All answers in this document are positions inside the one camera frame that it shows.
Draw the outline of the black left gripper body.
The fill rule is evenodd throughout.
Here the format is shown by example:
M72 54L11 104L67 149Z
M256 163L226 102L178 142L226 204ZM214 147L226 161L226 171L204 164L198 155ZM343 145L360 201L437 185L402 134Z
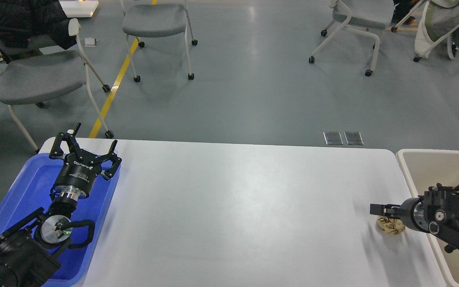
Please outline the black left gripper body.
M77 199L90 196L97 175L102 171L101 163L96 163L97 154L85 151L69 153L64 158L64 165L53 184L55 194L71 193Z

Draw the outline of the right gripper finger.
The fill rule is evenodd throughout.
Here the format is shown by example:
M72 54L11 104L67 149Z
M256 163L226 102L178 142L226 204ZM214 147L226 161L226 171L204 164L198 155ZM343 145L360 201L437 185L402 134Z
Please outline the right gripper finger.
M370 214L387 218L400 218L400 205L397 204L370 204Z

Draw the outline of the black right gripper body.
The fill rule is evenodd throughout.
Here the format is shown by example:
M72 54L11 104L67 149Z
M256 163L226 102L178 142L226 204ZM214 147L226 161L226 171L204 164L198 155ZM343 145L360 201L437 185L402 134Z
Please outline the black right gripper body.
M405 200L397 209L397 216L411 230L430 233L429 221L425 216L424 197Z

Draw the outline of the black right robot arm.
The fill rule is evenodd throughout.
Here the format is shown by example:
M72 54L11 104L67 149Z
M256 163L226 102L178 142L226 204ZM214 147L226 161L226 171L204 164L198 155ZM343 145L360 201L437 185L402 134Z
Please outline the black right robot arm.
M401 205L371 204L370 214L401 220L409 229L432 234L447 243L447 253L459 250L459 184L437 183Z

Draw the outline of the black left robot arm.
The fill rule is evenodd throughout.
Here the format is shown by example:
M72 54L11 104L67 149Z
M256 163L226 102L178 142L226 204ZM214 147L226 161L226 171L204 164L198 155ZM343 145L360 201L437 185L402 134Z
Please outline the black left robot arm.
M103 155L59 132L26 162L0 207L0 287L68 287L86 272L119 176L117 140Z

